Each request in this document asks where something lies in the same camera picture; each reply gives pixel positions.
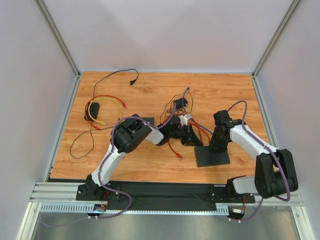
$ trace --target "yellow cable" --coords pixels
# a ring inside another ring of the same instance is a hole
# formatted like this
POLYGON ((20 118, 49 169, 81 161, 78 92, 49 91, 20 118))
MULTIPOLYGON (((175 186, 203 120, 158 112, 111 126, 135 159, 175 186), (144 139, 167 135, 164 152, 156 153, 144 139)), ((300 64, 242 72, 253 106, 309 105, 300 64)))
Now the yellow cable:
POLYGON ((91 114, 90 114, 91 104, 92 104, 93 102, 97 101, 97 100, 100 100, 100 99, 106 99, 106 100, 110 100, 110 101, 114 102, 114 103, 118 106, 118 108, 119 108, 120 118, 121 118, 121 119, 123 118, 123 116, 122 116, 122 111, 121 111, 121 107, 120 107, 119 103, 117 103, 117 102, 116 102, 115 100, 113 100, 112 98, 108 98, 108 97, 98 97, 98 98, 92 100, 92 101, 90 102, 89 106, 88 106, 88 113, 89 113, 90 118, 91 118, 93 121, 95 121, 95 122, 97 122, 97 123, 100 123, 100 124, 102 124, 102 125, 106 125, 106 123, 105 123, 104 121, 99 121, 99 120, 93 118, 93 117, 91 116, 91 114))

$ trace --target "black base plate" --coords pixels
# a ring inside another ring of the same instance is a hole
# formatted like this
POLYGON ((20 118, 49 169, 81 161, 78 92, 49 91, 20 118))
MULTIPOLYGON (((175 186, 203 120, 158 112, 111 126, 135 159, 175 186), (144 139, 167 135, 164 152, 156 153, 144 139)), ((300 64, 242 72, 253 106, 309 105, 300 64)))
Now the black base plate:
POLYGON ((197 146, 194 148, 194 153, 198 168, 230 164, 227 151, 216 153, 210 146, 197 146))
POLYGON ((213 184, 209 188, 210 200, 213 203, 234 203, 242 204, 244 203, 244 198, 248 204, 255 203, 255 196, 251 196, 250 193, 230 195, 228 187, 224 184, 213 184))

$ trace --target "wood grain surface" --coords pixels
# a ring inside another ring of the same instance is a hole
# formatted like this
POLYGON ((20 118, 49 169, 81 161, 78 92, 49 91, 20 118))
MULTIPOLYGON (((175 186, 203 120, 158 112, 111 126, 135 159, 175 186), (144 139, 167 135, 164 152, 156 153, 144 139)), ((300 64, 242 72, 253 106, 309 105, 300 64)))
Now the wood grain surface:
MULTIPOLYGON (((70 155, 74 139, 90 129, 84 120, 84 108, 93 96, 94 84, 108 72, 84 72, 77 90, 71 113, 53 165, 51 178, 85 179, 94 171, 110 144, 111 129, 93 131, 94 150, 81 159, 70 155)), ((160 115, 165 105, 177 94, 190 87, 193 96, 192 117, 210 130, 214 129, 213 114, 228 109, 239 100, 248 102, 246 123, 262 139, 267 136, 256 99, 250 75, 246 74, 196 74, 196 73, 140 73, 133 86, 129 81, 136 78, 135 72, 120 72, 103 80, 96 87, 95 95, 113 95, 122 99, 127 109, 122 108, 123 116, 138 114, 141 117, 154 117, 160 123, 160 115)), ((118 107, 111 101, 101 100, 98 119, 113 126, 119 117, 118 107)), ((242 118, 244 104, 238 104, 230 112, 233 119, 242 118)), ((203 136, 205 145, 208 138, 203 136)), ((147 181, 175 183, 217 183, 227 179, 255 172, 255 161, 236 143, 229 143, 229 165, 197 167, 194 148, 183 146, 178 139, 170 140, 172 148, 183 156, 176 157, 169 146, 156 146, 144 141, 135 151, 126 155, 117 166, 111 179, 117 181, 147 181)), ((72 153, 81 156, 92 147, 90 133, 83 134, 75 142, 72 153)))

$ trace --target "gray wall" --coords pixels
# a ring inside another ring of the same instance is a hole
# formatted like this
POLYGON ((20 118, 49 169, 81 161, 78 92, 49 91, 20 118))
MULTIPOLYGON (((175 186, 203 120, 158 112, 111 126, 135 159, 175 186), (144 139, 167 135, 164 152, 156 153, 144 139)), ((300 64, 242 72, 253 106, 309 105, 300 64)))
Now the gray wall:
POLYGON ((45 0, 82 70, 252 72, 292 0, 45 0))
POLYGON ((0 1, 0 232, 16 238, 75 76, 33 0, 0 1))
POLYGON ((292 151, 299 188, 320 239, 320 2, 303 0, 258 76, 281 148, 292 151))

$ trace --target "wire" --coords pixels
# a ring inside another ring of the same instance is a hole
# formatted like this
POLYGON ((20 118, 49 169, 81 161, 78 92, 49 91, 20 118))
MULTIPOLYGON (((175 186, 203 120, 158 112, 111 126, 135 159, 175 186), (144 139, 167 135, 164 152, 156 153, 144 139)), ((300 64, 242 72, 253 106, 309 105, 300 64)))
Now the wire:
POLYGON ((117 102, 116 102, 115 100, 113 100, 112 98, 108 98, 108 97, 97 97, 97 98, 95 98, 94 100, 92 100, 92 101, 90 102, 90 104, 89 104, 89 106, 88 106, 88 111, 85 111, 85 112, 88 112, 89 117, 90 117, 92 120, 94 120, 95 122, 100 123, 100 124, 102 124, 102 125, 106 125, 106 123, 105 123, 104 121, 99 121, 99 120, 93 118, 93 117, 91 116, 91 113, 90 113, 90 108, 91 108, 92 103, 95 102, 95 101, 97 101, 97 100, 101 100, 101 99, 106 99, 106 100, 110 100, 110 101, 114 102, 114 103, 118 106, 118 108, 119 108, 119 112, 120 112, 120 118, 119 118, 119 119, 122 119, 122 118, 123 118, 123 116, 122 116, 122 111, 121 111, 121 107, 120 107, 119 103, 117 103, 117 102))
POLYGON ((107 208, 108 206, 109 206, 109 192, 107 191, 107 192, 105 192, 104 193, 104 195, 103 195, 103 199, 102 199, 102 201, 101 201, 101 208, 103 208, 103 209, 105 209, 105 208, 107 208), (104 202, 104 200, 106 199, 106 197, 107 197, 107 201, 106 201, 106 206, 105 205, 103 205, 103 202, 104 202))
POLYGON ((208 142, 210 143, 210 137, 209 137, 208 133, 202 128, 198 128, 198 130, 201 130, 208 137, 208 142))
MULTIPOLYGON (((183 111, 185 112, 185 114, 188 114, 188 112, 186 111, 185 105, 184 105, 184 98, 186 93, 188 93, 188 90, 190 89, 190 87, 187 87, 183 93, 182 96, 182 106, 183 106, 183 111)), ((205 126, 201 125, 200 123, 196 123, 195 120, 193 118, 191 118, 191 121, 193 121, 195 124, 198 124, 199 127, 203 128, 204 130, 207 130, 211 135, 213 135, 214 133, 212 131, 210 131, 208 128, 206 128, 205 126)))
POLYGON ((124 69, 124 70, 119 70, 119 71, 114 71, 112 73, 110 73, 109 75, 103 77, 101 80, 97 81, 93 87, 93 98, 95 98, 95 93, 96 93, 96 86, 98 85, 98 83, 100 83, 102 80, 112 76, 113 74, 116 74, 116 73, 120 73, 120 72, 128 72, 128 71, 135 71, 136 72, 136 78, 132 81, 130 81, 130 85, 132 86, 139 78, 139 72, 134 69, 134 68, 130 68, 130 69, 124 69))
POLYGON ((247 208, 247 200, 245 198, 245 196, 242 196, 242 199, 243 199, 243 207, 242 207, 242 210, 243 210, 243 214, 246 212, 246 208, 247 208))
MULTIPOLYGON (((112 129, 112 128, 113 128, 113 126, 109 126, 109 127, 105 127, 105 128, 100 128, 99 130, 106 130, 106 129, 112 129)), ((81 134, 79 134, 79 136, 77 136, 77 137, 73 140, 73 142, 72 142, 72 144, 71 144, 71 146, 70 146, 70 150, 69 150, 70 155, 71 155, 73 158, 75 158, 75 159, 82 159, 83 157, 87 156, 89 153, 91 153, 91 152, 94 150, 94 148, 95 148, 95 139, 94 139, 94 136, 92 135, 92 131, 98 131, 98 130, 97 130, 97 129, 92 129, 92 126, 90 126, 90 130, 87 130, 87 131, 82 132, 81 134), (92 138, 92 148, 91 148, 86 154, 84 154, 84 155, 82 155, 82 156, 74 156, 74 155, 72 154, 72 152, 71 152, 71 149, 72 149, 73 145, 75 144, 75 142, 77 141, 78 138, 80 138, 83 134, 85 134, 85 133, 87 133, 87 132, 90 132, 90 135, 91 135, 91 138, 92 138)))
POLYGON ((182 159, 182 156, 181 156, 179 153, 177 153, 177 152, 171 147, 170 138, 168 139, 168 145, 169 145, 169 148, 171 149, 171 151, 172 151, 173 153, 175 153, 175 155, 176 155, 178 158, 182 159))
MULTIPOLYGON (((190 113, 191 113, 191 112, 192 112, 192 109, 193 109, 193 106, 194 106, 194 98, 192 97, 192 94, 191 94, 189 91, 187 91, 187 93, 190 94, 190 97, 191 97, 191 102, 192 102, 192 103, 191 103, 191 109, 190 109, 190 113)), ((182 94, 183 94, 183 93, 174 95, 174 96, 171 98, 171 100, 164 106, 163 112, 162 112, 161 115, 160 115, 160 124, 162 124, 161 117, 163 116, 163 114, 164 114, 166 117, 169 117, 170 115, 167 115, 166 113, 171 114, 172 111, 174 110, 174 107, 172 106, 172 104, 173 104, 173 99, 174 99, 175 97, 178 97, 178 96, 182 95, 182 94), (169 104, 170 104, 170 109, 168 109, 168 110, 166 111, 166 107, 167 107, 169 104)))
POLYGON ((98 126, 93 125, 92 122, 90 122, 89 117, 88 117, 88 114, 87 114, 87 107, 88 107, 89 103, 90 103, 92 100, 94 100, 95 98, 98 98, 98 97, 110 97, 110 98, 118 99, 118 100, 122 103, 122 106, 124 107, 124 109, 127 109, 127 105, 125 104, 125 102, 122 101, 120 98, 118 98, 118 97, 116 97, 116 96, 103 94, 103 95, 98 95, 98 96, 95 96, 95 97, 91 98, 91 99, 87 102, 87 104, 85 105, 85 107, 84 107, 84 115, 85 115, 85 118, 86 118, 87 122, 88 122, 94 129, 96 129, 96 130, 100 130, 100 128, 99 128, 98 126))
POLYGON ((256 208, 256 210, 254 211, 254 213, 250 217, 248 217, 246 219, 242 219, 240 222, 245 223, 245 222, 248 222, 251 219, 253 219, 257 215, 257 213, 259 212, 263 201, 264 201, 264 199, 261 198, 261 201, 260 201, 258 207, 256 208))

